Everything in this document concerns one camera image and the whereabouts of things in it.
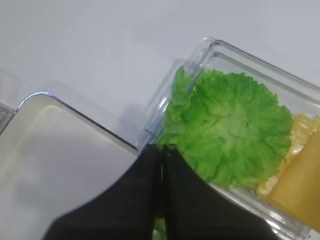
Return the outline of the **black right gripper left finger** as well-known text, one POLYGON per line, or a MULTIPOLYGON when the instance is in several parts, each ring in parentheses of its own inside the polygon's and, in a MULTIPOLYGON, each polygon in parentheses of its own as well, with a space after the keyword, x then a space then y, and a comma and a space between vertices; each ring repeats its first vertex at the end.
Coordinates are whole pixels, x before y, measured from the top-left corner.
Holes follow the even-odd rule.
POLYGON ((146 145, 111 187, 57 218, 43 239, 152 239, 160 173, 160 152, 155 145, 146 145))

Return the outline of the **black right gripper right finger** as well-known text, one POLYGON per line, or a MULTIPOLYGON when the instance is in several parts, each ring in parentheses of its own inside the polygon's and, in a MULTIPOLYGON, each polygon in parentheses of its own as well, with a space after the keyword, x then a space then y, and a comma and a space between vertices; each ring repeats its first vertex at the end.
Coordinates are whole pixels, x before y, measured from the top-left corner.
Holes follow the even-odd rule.
POLYGON ((261 217, 205 183, 178 149, 162 149, 166 236, 169 240, 276 240, 261 217))

